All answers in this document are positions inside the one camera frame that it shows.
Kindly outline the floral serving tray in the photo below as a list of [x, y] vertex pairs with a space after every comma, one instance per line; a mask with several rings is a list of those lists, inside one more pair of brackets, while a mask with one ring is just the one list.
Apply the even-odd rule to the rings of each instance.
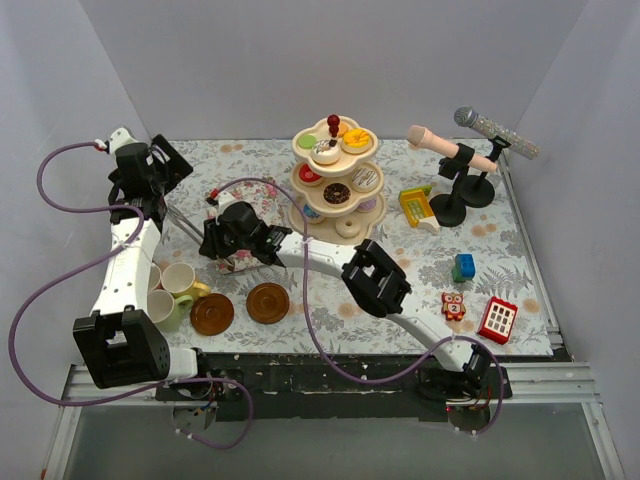
[[[282, 215], [279, 211], [278, 196], [279, 191], [276, 185], [269, 179], [241, 178], [232, 180], [220, 188], [219, 192], [228, 191], [238, 200], [249, 203], [255, 210], [257, 216], [267, 225], [282, 226]], [[228, 271], [225, 266], [216, 260], [214, 261], [220, 270], [230, 274], [240, 272], [252, 267], [265, 265], [254, 258], [249, 251], [238, 251], [228, 259], [235, 262], [235, 271]]]

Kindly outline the metal serving tongs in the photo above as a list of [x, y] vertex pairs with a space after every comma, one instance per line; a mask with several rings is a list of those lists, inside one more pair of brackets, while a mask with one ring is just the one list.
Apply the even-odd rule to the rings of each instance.
[[[167, 216], [176, 227], [186, 233], [200, 247], [204, 245], [204, 234], [177, 207], [168, 205]], [[233, 260], [225, 257], [219, 257], [217, 254], [211, 256], [211, 259], [223, 264], [228, 271], [235, 271], [235, 262]]]

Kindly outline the blue glazed donut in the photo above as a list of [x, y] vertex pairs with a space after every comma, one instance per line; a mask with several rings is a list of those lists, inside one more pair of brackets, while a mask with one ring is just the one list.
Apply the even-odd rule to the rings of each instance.
[[309, 224], [319, 224], [325, 220], [325, 217], [312, 209], [308, 204], [303, 206], [303, 215]]

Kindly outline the yellow cup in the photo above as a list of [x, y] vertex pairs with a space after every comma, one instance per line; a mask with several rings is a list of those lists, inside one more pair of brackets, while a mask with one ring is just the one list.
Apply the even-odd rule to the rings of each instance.
[[161, 273], [161, 285], [175, 298], [189, 295], [198, 300], [211, 293], [211, 288], [198, 281], [194, 268], [187, 263], [166, 267]]

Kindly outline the brown wooden coaster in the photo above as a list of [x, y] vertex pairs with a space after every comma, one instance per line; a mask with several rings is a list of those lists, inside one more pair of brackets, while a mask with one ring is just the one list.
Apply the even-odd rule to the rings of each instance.
[[275, 283], [262, 283], [254, 287], [246, 300], [249, 316], [257, 323], [269, 325], [281, 321], [289, 311], [287, 291]]
[[231, 300], [222, 294], [210, 294], [198, 299], [190, 312], [191, 325], [201, 335], [214, 336], [226, 331], [235, 316]]

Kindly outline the red glazed donut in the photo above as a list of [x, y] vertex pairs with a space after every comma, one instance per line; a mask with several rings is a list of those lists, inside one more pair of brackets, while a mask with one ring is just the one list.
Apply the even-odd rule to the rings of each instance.
[[308, 164], [304, 163], [298, 170], [298, 179], [305, 186], [319, 185], [324, 177], [315, 173]]

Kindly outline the pink cup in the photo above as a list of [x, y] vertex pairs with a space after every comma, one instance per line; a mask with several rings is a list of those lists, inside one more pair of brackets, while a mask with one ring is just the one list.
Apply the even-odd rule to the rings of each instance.
[[154, 291], [161, 287], [162, 270], [154, 263], [150, 266], [149, 278], [148, 278], [148, 291]]

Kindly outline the chocolate sprinkled donut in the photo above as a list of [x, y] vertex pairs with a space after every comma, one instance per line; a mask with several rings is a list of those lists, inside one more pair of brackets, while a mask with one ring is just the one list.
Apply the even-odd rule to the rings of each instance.
[[332, 206], [338, 206], [346, 203], [350, 199], [350, 196], [350, 189], [343, 183], [331, 183], [323, 190], [324, 201]]

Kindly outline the cream three-tier dessert stand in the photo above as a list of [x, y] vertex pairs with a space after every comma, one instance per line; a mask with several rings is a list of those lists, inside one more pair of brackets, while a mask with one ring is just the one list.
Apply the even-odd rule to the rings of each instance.
[[332, 114], [299, 131], [292, 140], [291, 227], [334, 244], [370, 237], [387, 210], [378, 149], [377, 136], [346, 116]]

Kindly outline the green round biscuit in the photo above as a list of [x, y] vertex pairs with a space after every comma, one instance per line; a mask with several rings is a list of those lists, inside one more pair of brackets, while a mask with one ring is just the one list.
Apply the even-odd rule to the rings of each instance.
[[312, 134], [303, 134], [298, 137], [296, 145], [302, 150], [311, 150], [317, 143], [317, 138]]

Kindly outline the white donut with chocolate square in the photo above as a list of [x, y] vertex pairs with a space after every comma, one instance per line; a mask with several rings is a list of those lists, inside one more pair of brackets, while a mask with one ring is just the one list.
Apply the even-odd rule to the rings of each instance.
[[341, 148], [335, 139], [317, 141], [310, 150], [311, 159], [319, 165], [332, 165], [341, 157]]

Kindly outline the purple sprinkled donut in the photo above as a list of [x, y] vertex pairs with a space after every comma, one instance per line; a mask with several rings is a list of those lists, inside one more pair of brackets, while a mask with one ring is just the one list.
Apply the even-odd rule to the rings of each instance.
[[364, 201], [360, 203], [357, 207], [358, 212], [369, 212], [376, 207], [377, 199], [372, 198], [370, 200]]

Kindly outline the white donut chocolate stripes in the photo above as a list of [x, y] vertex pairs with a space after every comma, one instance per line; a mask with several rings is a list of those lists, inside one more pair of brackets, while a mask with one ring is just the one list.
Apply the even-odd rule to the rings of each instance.
[[378, 172], [370, 167], [356, 169], [350, 179], [351, 188], [360, 193], [368, 193], [375, 190], [380, 183]]

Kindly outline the orange round biscuit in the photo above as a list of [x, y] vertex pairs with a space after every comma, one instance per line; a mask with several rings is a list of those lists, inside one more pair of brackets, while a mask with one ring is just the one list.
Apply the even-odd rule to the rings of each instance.
[[345, 124], [340, 124], [340, 125], [339, 125], [338, 136], [339, 136], [340, 138], [342, 138], [348, 130], [349, 130], [349, 127], [348, 127], [347, 125], [345, 125]]

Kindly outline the yellow glazed donut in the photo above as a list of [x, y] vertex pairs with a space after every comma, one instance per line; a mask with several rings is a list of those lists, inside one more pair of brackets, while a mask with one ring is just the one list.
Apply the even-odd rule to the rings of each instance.
[[368, 151], [371, 146], [372, 137], [365, 129], [350, 129], [342, 137], [341, 148], [349, 154], [362, 154]]

